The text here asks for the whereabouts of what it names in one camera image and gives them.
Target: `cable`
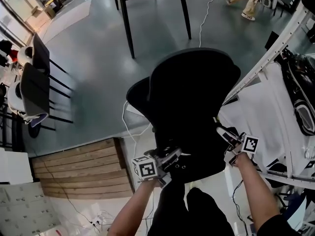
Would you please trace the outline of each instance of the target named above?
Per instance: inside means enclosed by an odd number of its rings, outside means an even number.
[[[100,231],[99,231],[99,229],[96,227],[96,225],[93,225],[94,226],[94,228],[96,228],[97,230],[98,230],[98,233],[100,234]]]
[[[47,170],[48,173],[52,176],[52,178],[53,178],[53,180],[55,181],[55,183],[56,183],[57,185],[59,185],[59,187],[61,188],[61,190],[63,190],[65,196],[67,197],[67,199],[68,199],[68,201],[70,202],[70,204],[72,204],[72,206],[73,206],[73,208],[75,209],[75,211],[76,211],[78,214],[80,214],[80,215],[82,215],[83,217],[85,217],[85,219],[91,224],[92,222],[91,222],[84,214],[80,213],[80,212],[77,210],[77,208],[74,206],[74,204],[70,201],[70,199],[69,199],[68,195],[66,194],[65,190],[64,190],[64,189],[62,188],[62,186],[56,181],[54,175],[48,170],[48,168],[47,168],[47,166],[46,166],[46,163],[45,163],[45,162],[37,155],[37,153],[35,152],[35,149],[33,149],[32,147],[30,147],[30,148],[34,151],[34,154],[44,163],[44,166],[45,166],[46,170]]]
[[[201,31],[202,31],[202,26],[203,24],[205,23],[206,19],[207,19],[207,16],[209,14],[209,3],[211,3],[213,0],[209,1],[208,2],[208,8],[207,8],[207,14],[205,16],[205,19],[203,20],[202,24],[200,25],[200,32],[199,32],[199,48],[201,47]]]
[[[146,132],[150,126],[151,126],[151,123],[149,123],[149,125],[146,127],[146,129],[143,130],[140,134],[135,134],[135,135],[132,135],[132,136],[141,136],[141,135],[143,135],[143,133]]]
[[[242,183],[243,183],[243,180],[242,180],[242,181],[236,186],[236,188],[234,189],[233,196],[232,196],[232,200],[233,200],[233,203],[234,203],[235,206],[236,206],[236,213],[237,213],[237,216],[238,216],[238,218],[240,219],[240,221],[243,222],[244,227],[245,227],[246,236],[248,236],[248,231],[247,231],[246,223],[245,223],[244,220],[242,219],[242,216],[241,216],[241,213],[240,213],[240,206],[239,206],[239,205],[235,202],[235,200],[234,200],[235,191],[242,185]]]
[[[133,139],[133,141],[134,141],[133,158],[135,158],[135,157],[136,157],[137,141],[134,139],[134,136],[141,136],[145,131],[147,131],[147,129],[150,127],[151,124],[149,124],[149,125],[146,127],[146,129],[141,132],[141,134],[139,134],[139,135],[132,135],[132,134],[130,133],[129,129],[128,129],[127,123],[126,123],[125,120],[124,120],[124,114],[125,114],[125,108],[126,108],[127,102],[128,102],[128,101],[126,101],[126,102],[124,103],[124,106],[123,106],[122,120],[123,120],[123,122],[124,122],[124,124],[125,124],[125,127],[126,127],[126,130],[127,130],[128,134],[129,134],[129,136],[127,136],[127,137],[131,137],[131,138]],[[133,185],[134,185],[134,188],[136,188],[135,175],[134,175],[134,177],[133,177]]]
[[[204,25],[204,23],[205,23],[205,21],[206,21],[206,19],[207,19],[207,16],[208,16],[208,14],[209,14],[209,3],[211,3],[212,1],[213,1],[213,0],[211,0],[211,1],[208,2],[208,4],[207,4],[207,6],[208,6],[208,8],[207,8],[207,14],[206,14],[206,16],[205,16],[205,18],[204,18],[202,24],[200,25],[200,32],[199,32],[199,48],[201,47],[201,31],[202,31],[202,26]]]
[[[101,215],[103,216],[103,214],[105,213],[106,215],[111,216],[111,218],[107,218],[107,219],[115,219],[115,217],[113,215],[111,215],[108,211],[106,210],[99,210],[101,212]]]
[[[74,226],[79,226],[79,227],[82,227],[82,228],[84,228],[84,229],[88,229],[88,228],[86,228],[86,227],[84,227],[84,226],[81,226],[81,225],[74,224],[74,223],[70,222],[70,220],[69,220],[66,216],[64,216],[63,214],[61,214],[61,213],[58,213],[58,212],[56,212],[56,211],[55,211],[55,213],[58,214],[58,215],[60,215],[60,216],[62,216],[62,217],[64,217],[64,218],[68,221],[68,223],[70,223],[70,224],[72,224],[72,225],[74,225]]]
[[[152,214],[152,212],[154,211],[154,190],[153,190],[153,197],[152,197],[152,210],[151,212],[149,213],[149,215],[144,219],[145,222],[146,222],[146,235],[148,235],[148,232],[149,232],[149,228],[148,228],[148,219],[150,217],[150,215]]]

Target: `black office chair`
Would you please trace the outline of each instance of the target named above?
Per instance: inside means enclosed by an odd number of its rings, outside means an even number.
[[[129,89],[127,101],[153,126],[159,156],[172,147],[189,154],[169,167],[172,179],[191,182],[224,170],[228,144],[214,118],[240,73],[227,54],[193,48],[166,57]]]

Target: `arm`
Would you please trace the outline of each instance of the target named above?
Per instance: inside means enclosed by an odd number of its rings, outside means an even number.
[[[237,156],[236,164],[244,181],[252,218],[258,232],[265,222],[280,212],[274,196],[246,153]]]
[[[156,180],[144,181],[137,191],[119,212],[108,236],[133,236],[136,234]]]

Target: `power cord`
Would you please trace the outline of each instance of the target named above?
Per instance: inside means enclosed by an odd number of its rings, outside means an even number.
[[[33,150],[33,152],[34,152],[34,154],[36,155],[36,157],[38,157],[38,158],[43,162],[43,164],[44,164],[44,166],[45,166],[47,172],[52,176],[52,178],[53,178],[53,180],[55,181],[55,183],[56,183],[57,185],[59,185],[59,187],[61,188],[61,190],[64,192],[65,196],[67,197],[69,203],[73,206],[74,210],[75,210],[78,214],[82,215],[82,216],[83,216],[90,224],[92,224],[92,225],[94,226],[94,228],[96,228],[96,229],[98,230],[98,232],[100,233],[99,229],[95,226],[95,224],[93,224],[92,221],[90,221],[84,214],[82,214],[81,212],[79,212],[79,211],[77,210],[77,208],[74,206],[74,204],[70,201],[69,196],[68,196],[68,194],[65,192],[64,188],[62,188],[62,186],[56,181],[54,175],[48,170],[48,168],[47,168],[47,166],[46,166],[46,163],[38,156],[38,154],[36,153],[35,149],[33,149],[32,147],[30,147],[30,148]]]
[[[233,192],[233,196],[232,196],[232,200],[233,200],[233,203],[234,203],[235,206],[236,206],[236,213],[237,213],[237,216],[238,216],[238,218],[240,219],[240,221],[243,222],[244,227],[245,227],[246,236],[248,236],[247,226],[246,226],[245,221],[242,219],[240,206],[235,202],[235,199],[234,199],[235,192],[236,192],[236,190],[242,185],[242,183],[243,183],[243,180],[235,187],[234,192]]]
[[[127,123],[125,122],[125,119],[124,119],[124,114],[125,114],[125,109],[126,109],[126,104],[127,104],[127,103],[128,103],[128,101],[126,101],[126,102],[124,103],[124,106],[123,106],[122,120],[123,120],[123,122],[124,122],[124,124],[125,124],[126,130],[127,130],[128,134],[129,134],[129,136],[126,136],[126,137],[124,137],[124,138],[131,137],[131,138],[133,139],[133,141],[134,141],[133,158],[135,158],[135,157],[136,157],[136,149],[137,149],[137,141],[134,139],[134,136],[141,136],[145,131],[147,131],[147,129],[150,127],[151,124],[149,124],[149,125],[146,127],[146,129],[141,132],[141,134],[132,135],[132,134],[130,133],[130,131],[129,131],[129,129],[128,129],[128,126],[127,126]],[[136,188],[135,178],[136,178],[136,177],[135,177],[135,175],[134,175],[134,176],[133,176],[133,185],[134,185],[134,188]]]
[[[153,197],[152,197],[152,210],[151,210],[151,212],[149,213],[149,215],[148,216],[146,216],[146,218],[145,218],[145,222],[146,222],[146,235],[148,235],[148,233],[149,233],[149,228],[148,228],[148,219],[149,219],[149,217],[150,217],[150,215],[152,214],[152,212],[154,211],[154,190],[153,190]]]
[[[204,23],[206,22],[207,16],[209,15],[209,3],[211,3],[213,0],[210,0],[207,4],[207,14],[202,22],[202,24],[200,25],[200,32],[199,32],[199,47],[201,47],[201,31],[202,31],[202,26],[204,25]]]

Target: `hand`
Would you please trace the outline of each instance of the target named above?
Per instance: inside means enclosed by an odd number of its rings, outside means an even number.
[[[241,165],[243,165],[244,163],[247,163],[248,161],[251,161],[250,158],[247,156],[247,153],[242,152],[240,154],[237,155],[236,160],[235,160],[235,165],[237,167],[240,167]]]
[[[155,187],[160,187],[159,181],[157,178],[152,179],[152,180],[145,180],[141,182],[142,185],[147,186],[149,188],[155,188]]]

